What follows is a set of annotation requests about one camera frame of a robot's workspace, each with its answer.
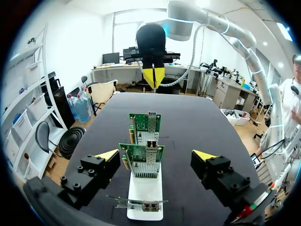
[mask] white shirt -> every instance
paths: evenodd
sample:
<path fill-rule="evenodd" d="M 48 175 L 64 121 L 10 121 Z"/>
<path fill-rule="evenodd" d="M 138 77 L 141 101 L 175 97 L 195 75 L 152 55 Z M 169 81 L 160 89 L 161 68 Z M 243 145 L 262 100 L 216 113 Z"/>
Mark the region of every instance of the white shirt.
<path fill-rule="evenodd" d="M 296 130 L 298 123 L 292 119 L 292 110 L 296 110 L 298 114 L 301 113 L 301 84 L 293 80 L 293 85 L 299 90 L 300 94 L 297 96 L 291 89 L 292 79 L 286 79 L 279 87 L 282 91 L 282 116 L 284 120 L 284 132 L 286 138 L 291 138 Z"/>

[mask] screw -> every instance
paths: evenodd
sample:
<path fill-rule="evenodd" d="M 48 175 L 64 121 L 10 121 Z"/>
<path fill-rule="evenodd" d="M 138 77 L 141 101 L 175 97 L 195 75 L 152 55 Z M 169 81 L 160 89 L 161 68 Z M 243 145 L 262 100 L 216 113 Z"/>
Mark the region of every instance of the screw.
<path fill-rule="evenodd" d="M 66 182 L 67 182 L 67 177 L 62 176 L 61 177 L 61 184 L 66 184 Z"/>
<path fill-rule="evenodd" d="M 217 171 L 217 177 L 223 177 L 224 172 L 222 170 Z"/>
<path fill-rule="evenodd" d="M 238 185 L 237 185 L 237 184 L 232 184 L 232 185 L 231 185 L 231 189 L 232 189 L 233 191 L 237 190 L 237 189 L 238 189 Z"/>
<path fill-rule="evenodd" d="M 79 184 L 79 183 L 75 183 L 75 184 L 73 185 L 73 188 L 74 188 L 74 190 L 75 190 L 75 191 L 78 191 L 78 190 L 80 190 L 80 189 L 81 189 L 81 187 L 80 187 L 80 184 Z"/>
<path fill-rule="evenodd" d="M 249 177 L 246 177 L 245 180 L 244 180 L 244 184 L 248 185 L 250 183 L 251 183 L 251 179 Z"/>
<path fill-rule="evenodd" d="M 77 172 L 81 173 L 82 171 L 84 171 L 84 168 L 82 166 L 78 166 L 77 167 Z"/>
<path fill-rule="evenodd" d="M 90 177 L 93 177 L 94 174 L 95 174 L 94 169 L 89 169 L 89 170 L 88 170 L 88 174 L 89 174 Z"/>

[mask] headphones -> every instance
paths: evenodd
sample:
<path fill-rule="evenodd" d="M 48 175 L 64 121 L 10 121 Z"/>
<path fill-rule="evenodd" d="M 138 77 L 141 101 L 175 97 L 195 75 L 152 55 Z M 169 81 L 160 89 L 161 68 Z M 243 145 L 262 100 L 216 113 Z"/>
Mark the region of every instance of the headphones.
<path fill-rule="evenodd" d="M 299 96 L 299 90 L 297 89 L 297 87 L 295 87 L 294 85 L 293 85 L 293 80 L 292 80 L 292 84 L 291 84 L 291 90 L 292 90 L 292 92 L 294 93 L 294 94 L 296 94 L 297 96 Z"/>

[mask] water bottle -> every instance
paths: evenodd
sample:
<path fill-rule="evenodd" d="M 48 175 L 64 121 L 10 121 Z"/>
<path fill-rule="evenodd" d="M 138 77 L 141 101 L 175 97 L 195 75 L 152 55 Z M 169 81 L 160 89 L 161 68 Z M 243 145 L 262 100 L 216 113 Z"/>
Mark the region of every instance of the water bottle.
<path fill-rule="evenodd" d="M 86 122 L 91 118 L 91 112 L 88 108 L 88 100 L 81 98 L 80 94 L 77 94 L 77 101 L 74 103 L 74 109 L 79 116 L 80 122 Z"/>
<path fill-rule="evenodd" d="M 85 93 L 85 89 L 84 89 L 84 87 L 81 87 L 78 94 L 80 94 L 80 96 L 82 96 L 83 93 Z"/>
<path fill-rule="evenodd" d="M 74 117 L 74 119 L 78 119 L 78 116 L 74 110 L 74 102 L 77 101 L 77 98 L 76 97 L 73 97 L 71 94 L 68 95 L 69 99 L 68 99 L 68 104 L 69 104 L 69 107 L 71 109 L 71 112 L 72 112 L 72 115 Z"/>
<path fill-rule="evenodd" d="M 81 95 L 82 98 L 86 98 L 88 100 L 88 107 L 90 110 L 91 115 L 93 114 L 93 108 L 91 106 L 91 101 L 90 98 L 87 96 L 87 88 L 85 88 L 85 92 L 83 93 L 83 95 Z"/>

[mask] blue container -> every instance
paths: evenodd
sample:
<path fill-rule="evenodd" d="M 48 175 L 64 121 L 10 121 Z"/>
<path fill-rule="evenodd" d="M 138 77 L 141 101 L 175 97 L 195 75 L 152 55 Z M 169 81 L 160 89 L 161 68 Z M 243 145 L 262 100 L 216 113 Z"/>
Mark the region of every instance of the blue container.
<path fill-rule="evenodd" d="M 248 86 L 247 84 L 245 84 L 244 87 L 245 87 L 246 89 L 250 89 L 250 88 L 251 88 L 251 87 Z"/>
<path fill-rule="evenodd" d="M 86 98 L 81 98 L 78 94 L 78 99 L 74 103 L 74 110 L 79 117 L 80 122 L 87 122 L 91 118 L 91 110 L 89 109 L 89 102 Z"/>

